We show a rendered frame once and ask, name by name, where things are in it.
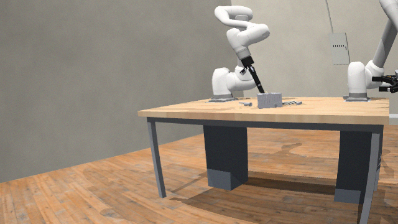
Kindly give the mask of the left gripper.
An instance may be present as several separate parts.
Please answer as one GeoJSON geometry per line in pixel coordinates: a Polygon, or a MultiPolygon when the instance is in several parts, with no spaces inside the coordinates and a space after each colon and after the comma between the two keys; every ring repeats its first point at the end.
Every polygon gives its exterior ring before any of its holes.
{"type": "Polygon", "coordinates": [[[398,92],[398,80],[392,77],[372,77],[372,82],[386,82],[390,83],[392,86],[379,86],[379,91],[389,91],[391,93],[398,92]]]}

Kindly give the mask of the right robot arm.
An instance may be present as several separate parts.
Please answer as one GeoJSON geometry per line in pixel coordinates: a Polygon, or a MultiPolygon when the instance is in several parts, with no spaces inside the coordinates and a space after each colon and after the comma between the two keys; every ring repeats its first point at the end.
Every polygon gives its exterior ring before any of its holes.
{"type": "Polygon", "coordinates": [[[218,6],[215,9],[215,16],[224,25],[235,27],[227,31],[226,35],[230,46],[238,56],[238,66],[234,73],[227,68],[218,68],[214,71],[212,78],[214,97],[211,97],[209,102],[238,100],[233,98],[232,91],[257,87],[248,66],[244,67],[241,60],[251,55],[248,46],[268,38],[270,31],[265,24],[250,23],[253,18],[252,10],[244,6],[218,6]]]}

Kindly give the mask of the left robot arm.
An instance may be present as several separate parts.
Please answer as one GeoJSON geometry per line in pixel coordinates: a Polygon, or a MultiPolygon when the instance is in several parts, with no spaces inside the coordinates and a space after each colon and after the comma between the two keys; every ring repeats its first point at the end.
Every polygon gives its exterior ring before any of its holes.
{"type": "Polygon", "coordinates": [[[348,67],[349,95],[346,101],[368,101],[366,89],[378,88],[383,82],[372,82],[372,77],[384,76],[384,64],[398,33],[398,0],[379,0],[388,20],[373,60],[366,66],[352,62],[348,67]]]}

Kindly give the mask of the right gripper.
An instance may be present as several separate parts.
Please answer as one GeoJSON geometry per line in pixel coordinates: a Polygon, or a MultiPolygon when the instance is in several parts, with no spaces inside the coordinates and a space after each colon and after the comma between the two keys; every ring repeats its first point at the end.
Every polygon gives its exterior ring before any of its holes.
{"type": "Polygon", "coordinates": [[[256,82],[255,84],[257,85],[257,88],[258,88],[259,92],[260,93],[265,93],[263,88],[262,88],[262,85],[261,85],[261,83],[259,81],[259,78],[258,78],[258,76],[256,74],[256,71],[255,71],[254,67],[252,67],[252,65],[251,65],[251,64],[254,63],[252,57],[251,56],[246,57],[246,58],[242,59],[241,62],[242,62],[244,67],[248,66],[248,68],[249,68],[248,70],[250,71],[250,74],[252,75],[254,81],[256,82]]]}

